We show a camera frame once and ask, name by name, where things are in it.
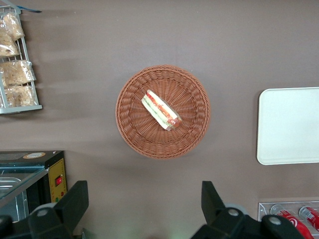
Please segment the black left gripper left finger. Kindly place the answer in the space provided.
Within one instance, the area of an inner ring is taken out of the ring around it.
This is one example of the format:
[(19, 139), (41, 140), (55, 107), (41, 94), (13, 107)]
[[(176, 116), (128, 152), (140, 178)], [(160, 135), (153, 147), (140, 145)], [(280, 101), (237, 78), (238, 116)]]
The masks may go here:
[(77, 181), (52, 208), (42, 207), (25, 219), (0, 217), (2, 239), (73, 239), (73, 232), (89, 206), (88, 183)]

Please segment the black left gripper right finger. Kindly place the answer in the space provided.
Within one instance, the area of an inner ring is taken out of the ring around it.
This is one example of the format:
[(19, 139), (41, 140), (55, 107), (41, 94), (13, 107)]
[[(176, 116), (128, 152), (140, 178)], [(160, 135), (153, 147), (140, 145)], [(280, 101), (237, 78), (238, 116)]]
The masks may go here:
[(206, 224), (193, 239), (302, 239), (303, 235), (289, 220), (264, 216), (259, 222), (241, 210), (226, 207), (211, 181), (201, 186), (201, 208)]

